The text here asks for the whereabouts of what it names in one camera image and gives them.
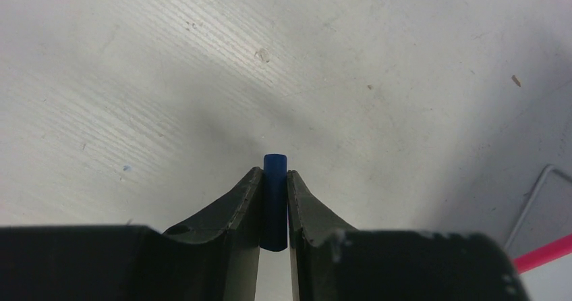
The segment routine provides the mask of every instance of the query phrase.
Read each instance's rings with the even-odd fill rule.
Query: scratched surface
[[[572,0],[0,7],[1,225],[164,230],[284,153],[356,227],[503,242],[572,171]],[[287,256],[259,300],[291,298]]]

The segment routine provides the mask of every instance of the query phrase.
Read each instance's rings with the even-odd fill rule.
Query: cylindrical object
[[[279,252],[288,247],[286,173],[286,156],[278,154],[264,156],[260,247],[272,252]]]

